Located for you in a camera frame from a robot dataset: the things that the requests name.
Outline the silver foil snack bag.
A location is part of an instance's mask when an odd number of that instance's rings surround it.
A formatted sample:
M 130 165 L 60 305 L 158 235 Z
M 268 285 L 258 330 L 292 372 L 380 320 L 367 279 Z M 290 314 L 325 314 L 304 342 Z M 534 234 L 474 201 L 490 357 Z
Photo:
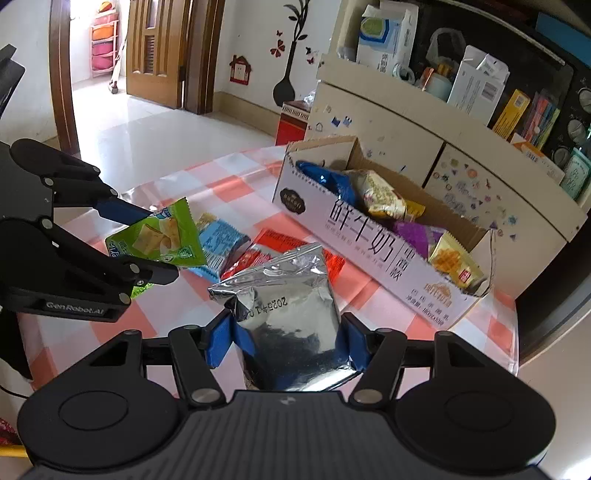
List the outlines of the silver foil snack bag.
M 247 388 L 327 391 L 356 376 L 318 243 L 245 269 L 208 293 L 230 312 Z

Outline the green cracker packet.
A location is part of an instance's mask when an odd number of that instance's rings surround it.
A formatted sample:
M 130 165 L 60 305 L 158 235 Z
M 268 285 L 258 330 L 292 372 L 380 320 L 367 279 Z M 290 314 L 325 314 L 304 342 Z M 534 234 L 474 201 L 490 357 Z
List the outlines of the green cracker packet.
M 105 246 L 111 257 L 159 261 L 178 269 L 197 268 L 206 263 L 197 225 L 185 197 L 107 237 Z

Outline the light blue snack packet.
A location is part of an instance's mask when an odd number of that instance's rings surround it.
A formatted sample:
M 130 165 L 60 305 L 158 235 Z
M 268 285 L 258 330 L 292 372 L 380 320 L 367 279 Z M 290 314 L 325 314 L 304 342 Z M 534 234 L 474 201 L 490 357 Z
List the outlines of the light blue snack packet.
M 250 238 L 211 213 L 201 214 L 197 231 L 205 264 L 188 271 L 211 283 L 218 283 L 224 271 L 249 247 Z

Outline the purple snack bag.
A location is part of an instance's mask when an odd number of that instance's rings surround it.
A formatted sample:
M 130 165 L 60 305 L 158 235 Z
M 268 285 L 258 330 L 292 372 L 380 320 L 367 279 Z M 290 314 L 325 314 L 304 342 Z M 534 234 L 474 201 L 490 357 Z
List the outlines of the purple snack bag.
M 422 225 L 416 222 L 398 221 L 394 234 L 403 238 L 424 259 L 428 259 L 446 230 L 440 227 Z

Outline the red snack bag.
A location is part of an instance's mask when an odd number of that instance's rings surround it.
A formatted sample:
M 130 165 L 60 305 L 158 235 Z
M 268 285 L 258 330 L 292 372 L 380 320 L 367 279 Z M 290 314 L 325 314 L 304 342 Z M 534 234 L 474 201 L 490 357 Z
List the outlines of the red snack bag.
M 271 229 L 263 229 L 252 241 L 249 248 L 240 256 L 235 263 L 228 267 L 221 275 L 222 280 L 242 272 L 250 267 L 256 267 L 269 262 L 277 256 L 283 255 L 290 250 L 307 245 L 303 240 L 280 234 Z M 329 279 L 335 282 L 339 273 L 346 264 L 346 260 L 339 255 L 332 254 L 329 250 L 322 250 L 327 264 Z

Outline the yellow snack packet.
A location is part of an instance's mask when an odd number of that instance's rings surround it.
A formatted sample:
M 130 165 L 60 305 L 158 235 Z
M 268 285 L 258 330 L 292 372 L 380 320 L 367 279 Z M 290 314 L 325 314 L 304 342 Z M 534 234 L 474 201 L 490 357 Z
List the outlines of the yellow snack packet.
M 420 203 L 406 200 L 406 212 L 404 216 L 405 222 L 415 222 L 420 218 L 426 211 L 426 207 Z

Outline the white cardboard milk box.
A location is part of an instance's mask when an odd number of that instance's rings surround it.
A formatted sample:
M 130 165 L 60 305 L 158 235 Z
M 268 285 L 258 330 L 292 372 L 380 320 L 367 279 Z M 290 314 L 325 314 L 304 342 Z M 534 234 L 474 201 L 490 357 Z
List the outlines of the white cardboard milk box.
M 332 170 L 376 171 L 404 199 L 425 206 L 419 221 L 452 234 L 483 269 L 484 280 L 473 292 L 464 292 L 391 229 L 304 175 L 297 168 L 300 161 Z M 332 136 L 287 145 L 273 204 L 439 330 L 451 328 L 491 290 L 494 233 L 457 215 L 406 176 L 367 160 L 356 137 Z

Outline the yellow chips packet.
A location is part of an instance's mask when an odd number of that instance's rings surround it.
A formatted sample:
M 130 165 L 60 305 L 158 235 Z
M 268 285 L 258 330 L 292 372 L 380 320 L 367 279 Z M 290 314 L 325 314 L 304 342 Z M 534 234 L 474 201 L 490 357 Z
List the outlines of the yellow chips packet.
M 445 232 L 433 247 L 429 263 L 465 292 L 475 292 L 487 279 L 471 254 L 450 233 Z

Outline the popcorn snack bag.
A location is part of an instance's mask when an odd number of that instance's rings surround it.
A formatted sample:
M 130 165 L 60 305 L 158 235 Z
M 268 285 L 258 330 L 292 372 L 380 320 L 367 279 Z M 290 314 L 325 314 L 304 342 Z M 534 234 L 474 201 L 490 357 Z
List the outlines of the popcorn snack bag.
M 404 219 L 406 200 L 376 171 L 348 170 L 346 176 L 352 181 L 370 216 L 393 221 Z

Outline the dark blue foil snack bag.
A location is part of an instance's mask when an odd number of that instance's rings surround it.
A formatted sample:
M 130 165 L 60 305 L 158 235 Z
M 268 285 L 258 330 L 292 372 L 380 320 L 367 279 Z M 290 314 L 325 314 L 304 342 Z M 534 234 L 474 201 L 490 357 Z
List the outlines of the dark blue foil snack bag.
M 360 197 L 348 175 L 304 160 L 298 160 L 295 166 L 302 174 L 325 187 L 339 200 L 356 208 L 361 206 Z

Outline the wooden door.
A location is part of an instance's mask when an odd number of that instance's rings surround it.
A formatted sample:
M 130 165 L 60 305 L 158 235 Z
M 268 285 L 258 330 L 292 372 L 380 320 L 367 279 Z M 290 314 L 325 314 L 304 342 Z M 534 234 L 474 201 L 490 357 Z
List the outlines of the wooden door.
M 186 57 L 188 0 L 134 0 L 129 4 L 126 91 L 177 109 Z

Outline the beige stickered cabinet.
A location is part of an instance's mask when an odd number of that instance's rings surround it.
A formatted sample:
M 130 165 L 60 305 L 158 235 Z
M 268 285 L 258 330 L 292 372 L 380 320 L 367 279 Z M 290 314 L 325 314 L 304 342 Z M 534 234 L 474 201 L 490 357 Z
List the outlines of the beige stickered cabinet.
M 367 158 L 493 229 L 495 284 L 518 297 L 574 239 L 585 211 L 539 164 L 479 121 L 399 79 L 339 58 L 366 5 L 339 6 L 305 137 L 353 135 Z

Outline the red gift box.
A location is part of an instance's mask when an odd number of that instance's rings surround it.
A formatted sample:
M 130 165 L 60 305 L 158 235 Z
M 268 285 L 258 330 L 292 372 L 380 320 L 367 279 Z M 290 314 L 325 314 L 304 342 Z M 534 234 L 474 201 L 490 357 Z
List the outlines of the red gift box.
M 276 130 L 276 146 L 284 146 L 304 139 L 308 130 L 311 107 L 302 100 L 284 102 Z

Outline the orange white flat box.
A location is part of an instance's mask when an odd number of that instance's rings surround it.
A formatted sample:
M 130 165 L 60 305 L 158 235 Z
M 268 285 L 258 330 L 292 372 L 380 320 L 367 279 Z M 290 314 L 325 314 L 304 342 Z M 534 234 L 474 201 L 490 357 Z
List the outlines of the orange white flat box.
M 518 133 L 514 133 L 510 143 L 531 161 L 541 167 L 546 175 L 549 176 L 557 185 L 562 182 L 565 176 L 563 170 L 552 160 L 550 160 L 544 153 L 529 143 L 525 138 L 520 136 Z

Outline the green glass bottle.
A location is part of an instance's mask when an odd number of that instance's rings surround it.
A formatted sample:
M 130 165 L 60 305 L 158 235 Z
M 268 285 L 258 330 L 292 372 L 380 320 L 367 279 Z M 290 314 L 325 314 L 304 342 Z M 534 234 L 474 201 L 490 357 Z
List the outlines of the green glass bottle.
M 590 175 L 590 160 L 579 149 L 573 149 L 560 183 L 567 195 L 576 200 Z

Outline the white small jar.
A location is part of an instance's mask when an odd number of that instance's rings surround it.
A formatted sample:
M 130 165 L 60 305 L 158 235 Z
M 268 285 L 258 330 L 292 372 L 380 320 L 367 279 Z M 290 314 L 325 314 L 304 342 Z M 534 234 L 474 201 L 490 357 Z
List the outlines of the white small jar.
M 423 90 L 432 96 L 447 102 L 451 94 L 452 86 L 453 84 L 449 78 L 437 72 L 433 72 L 426 81 Z

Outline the yellow slim box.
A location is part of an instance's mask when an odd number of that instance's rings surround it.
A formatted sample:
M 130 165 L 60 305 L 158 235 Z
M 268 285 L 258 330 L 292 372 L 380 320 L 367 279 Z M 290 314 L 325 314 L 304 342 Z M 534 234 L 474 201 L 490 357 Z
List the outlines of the yellow slim box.
M 508 140 L 529 104 L 530 98 L 521 90 L 516 89 L 495 122 L 492 128 L 493 132 L 504 140 Z

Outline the white barcode carton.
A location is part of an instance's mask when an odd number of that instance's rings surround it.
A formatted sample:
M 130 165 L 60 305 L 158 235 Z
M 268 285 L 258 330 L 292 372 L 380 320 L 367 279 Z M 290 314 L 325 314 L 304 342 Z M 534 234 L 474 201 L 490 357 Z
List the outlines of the white barcode carton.
M 487 125 L 510 75 L 508 66 L 468 45 L 447 103 Z

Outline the blue white medicine box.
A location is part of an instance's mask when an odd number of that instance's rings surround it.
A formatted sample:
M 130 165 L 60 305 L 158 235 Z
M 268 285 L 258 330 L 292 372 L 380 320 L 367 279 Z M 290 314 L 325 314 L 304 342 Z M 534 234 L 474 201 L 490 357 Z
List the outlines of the blue white medicine box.
M 356 63 L 398 78 L 409 75 L 419 6 L 381 1 L 368 5 L 361 17 Z

